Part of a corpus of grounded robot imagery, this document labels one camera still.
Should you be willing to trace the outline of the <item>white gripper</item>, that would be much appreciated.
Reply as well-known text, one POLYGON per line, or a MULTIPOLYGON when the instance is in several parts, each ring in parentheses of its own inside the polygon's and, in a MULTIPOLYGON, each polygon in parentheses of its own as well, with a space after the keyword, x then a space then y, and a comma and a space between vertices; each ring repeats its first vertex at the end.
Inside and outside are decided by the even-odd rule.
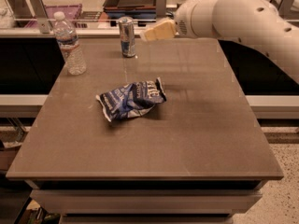
POLYGON ((187 0, 177 9, 174 19, 165 18, 140 32, 144 41, 174 38, 176 32, 188 38, 218 38, 212 13, 218 0, 187 0))

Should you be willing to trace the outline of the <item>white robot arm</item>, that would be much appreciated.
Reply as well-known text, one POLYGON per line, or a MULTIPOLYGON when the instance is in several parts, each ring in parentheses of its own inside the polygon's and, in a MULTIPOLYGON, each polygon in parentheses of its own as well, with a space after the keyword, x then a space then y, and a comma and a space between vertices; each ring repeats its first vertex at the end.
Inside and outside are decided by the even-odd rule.
POLYGON ((175 35, 217 38, 255 49, 299 83, 299 29, 265 0, 187 0, 172 19, 140 33, 144 41, 175 35))

